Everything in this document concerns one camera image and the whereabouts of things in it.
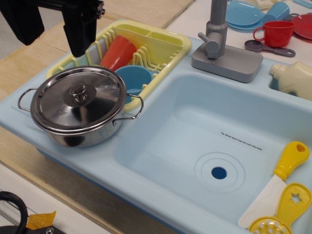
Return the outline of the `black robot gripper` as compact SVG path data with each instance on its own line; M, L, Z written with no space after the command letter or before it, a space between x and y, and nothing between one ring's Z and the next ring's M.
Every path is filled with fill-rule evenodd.
M44 32L39 7L61 11L64 31L74 57L81 57L96 40L97 19L105 14L102 0L38 0L37 6L23 0L1 0L0 12L17 39L32 44Z

